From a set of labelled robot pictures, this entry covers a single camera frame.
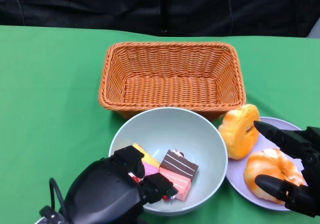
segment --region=basket rim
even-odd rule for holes
[[[236,71],[236,78],[237,78],[237,89],[239,100],[236,102],[230,103],[221,103],[221,104],[214,104],[214,103],[154,103],[154,104],[142,104],[142,103],[133,103],[133,102],[113,102],[110,99],[106,98],[106,89],[107,84],[106,80],[109,76],[110,70],[110,60],[113,59],[115,51],[118,48],[123,46],[137,46],[141,45],[141,47],[152,47],[158,45],[166,45],[166,46],[190,46],[195,45],[197,47],[212,47],[212,46],[220,46],[221,48],[225,47],[231,51],[231,54],[234,55],[236,62],[232,62],[235,66]],[[104,65],[101,74],[101,81],[99,85],[99,94],[98,94],[98,101],[100,105],[108,110],[111,111],[146,111],[153,108],[161,108],[161,107],[177,107],[177,108],[185,108],[191,111],[198,111],[198,112],[211,112],[211,111],[230,111],[238,106],[241,106],[246,103],[246,92],[244,86],[244,79],[240,68],[240,61],[237,50],[229,43],[221,42],[221,41],[124,41],[124,42],[117,42],[111,45],[105,55]]]

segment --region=orange wicker basket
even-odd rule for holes
[[[179,107],[214,120],[246,102],[237,51],[222,42],[123,42],[105,58],[100,104],[129,119]]]

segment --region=toy donut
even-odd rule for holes
[[[269,195],[256,185],[255,178],[257,175],[268,175],[287,180],[297,186],[305,184],[304,178],[295,164],[276,148],[258,151],[250,155],[243,177],[246,185],[258,198],[284,204],[283,201]]]
[[[228,156],[242,159],[247,156],[258,142],[259,132],[254,121],[259,121],[258,108],[245,104],[226,113],[218,130],[224,139]]]

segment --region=purple plate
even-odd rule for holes
[[[261,117],[262,122],[269,123],[279,129],[284,130],[301,130],[299,127],[286,122],[284,120],[272,118],[272,117]],[[268,148],[279,148],[273,142],[267,140],[263,135],[260,134],[259,140],[253,150],[250,152],[259,152]],[[289,211],[285,208],[284,205],[276,204],[272,201],[258,198],[246,185],[244,180],[244,172],[247,166],[249,155],[241,160],[233,160],[229,158],[228,168],[226,171],[226,178],[229,180],[231,185],[236,189],[244,198],[248,199],[250,202],[257,204],[260,207],[276,210],[276,211]],[[301,172],[303,170],[303,166],[300,159],[292,159],[291,157],[286,157],[291,160],[297,167],[297,169]]]

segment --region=yellow cake slice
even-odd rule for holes
[[[149,155],[145,150],[143,150],[143,148],[141,146],[139,146],[137,143],[134,143],[132,145],[134,148],[136,148],[139,152],[144,154],[144,158],[142,158],[142,161],[144,163],[148,163],[154,167],[159,168],[160,167],[160,163],[151,155]]]

